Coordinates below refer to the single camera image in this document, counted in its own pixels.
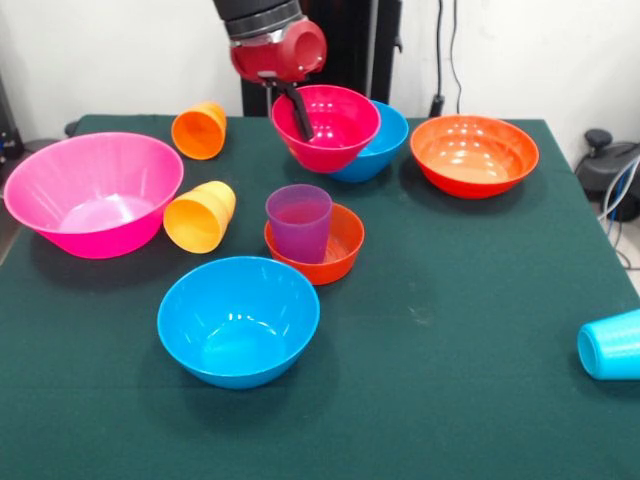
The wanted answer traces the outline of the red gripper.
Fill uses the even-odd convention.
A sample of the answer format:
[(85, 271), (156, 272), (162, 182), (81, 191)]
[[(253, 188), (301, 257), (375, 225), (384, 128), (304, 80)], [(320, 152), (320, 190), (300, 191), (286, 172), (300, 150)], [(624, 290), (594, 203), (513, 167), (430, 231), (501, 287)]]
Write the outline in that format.
[(307, 17), (286, 27), (247, 40), (233, 41), (231, 61), (242, 79), (264, 83), (277, 79), (280, 90), (292, 102), (298, 131), (304, 141), (314, 138), (314, 130), (301, 94), (292, 83), (323, 69), (327, 42), (317, 24)]

